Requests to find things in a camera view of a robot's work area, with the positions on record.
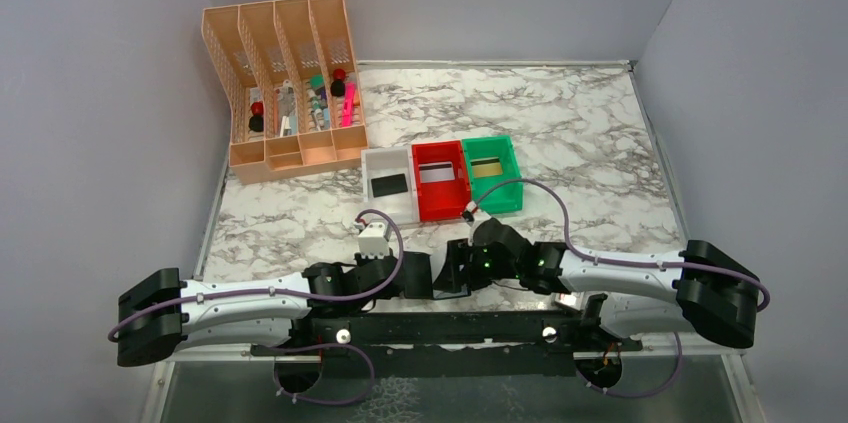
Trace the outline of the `silver card tin box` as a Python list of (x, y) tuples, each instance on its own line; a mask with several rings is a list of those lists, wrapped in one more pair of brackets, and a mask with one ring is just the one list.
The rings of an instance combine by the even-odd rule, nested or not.
[(582, 293), (557, 293), (552, 296), (552, 304), (563, 309), (580, 311), (583, 309), (584, 295)]

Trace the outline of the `white plastic bin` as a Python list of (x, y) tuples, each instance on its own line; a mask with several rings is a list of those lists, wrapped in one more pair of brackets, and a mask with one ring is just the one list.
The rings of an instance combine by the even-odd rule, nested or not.
[(363, 207), (379, 210), (398, 225), (421, 222), (411, 146), (361, 152)]

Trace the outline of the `black leather card holder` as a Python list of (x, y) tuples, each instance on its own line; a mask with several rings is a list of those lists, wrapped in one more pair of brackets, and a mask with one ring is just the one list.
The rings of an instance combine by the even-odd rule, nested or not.
[(475, 292), (491, 286), (492, 283), (492, 279), (462, 282), (453, 280), (436, 280), (432, 284), (432, 299), (434, 301), (444, 301), (470, 297)]

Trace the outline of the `peach plastic desk organizer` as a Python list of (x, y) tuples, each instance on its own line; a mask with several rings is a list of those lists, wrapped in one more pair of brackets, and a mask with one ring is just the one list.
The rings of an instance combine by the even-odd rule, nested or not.
[[(243, 184), (356, 168), (368, 149), (362, 86), (345, 0), (269, 0), (206, 8), (201, 31), (230, 105), (228, 161)], [(354, 124), (341, 127), (343, 98), (330, 94), (343, 68), (358, 89)], [(321, 75), (331, 128), (315, 131), (308, 80)], [(294, 87), (297, 133), (279, 137), (275, 89)], [(250, 106), (264, 103), (264, 131), (248, 129)]]

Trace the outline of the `green plastic bin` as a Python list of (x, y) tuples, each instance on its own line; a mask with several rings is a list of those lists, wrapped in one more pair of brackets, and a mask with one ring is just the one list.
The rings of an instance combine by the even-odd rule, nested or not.
[[(467, 138), (461, 144), (473, 200), (498, 183), (522, 177), (509, 136)], [(523, 208), (523, 200), (522, 183), (511, 183), (490, 193), (482, 201), (481, 209), (489, 214), (515, 213)]]

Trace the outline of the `red plastic bin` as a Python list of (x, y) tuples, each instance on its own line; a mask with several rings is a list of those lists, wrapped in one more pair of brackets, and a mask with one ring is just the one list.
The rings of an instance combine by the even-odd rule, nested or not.
[(471, 200), (465, 155), (459, 140), (411, 146), (422, 222), (461, 217)]

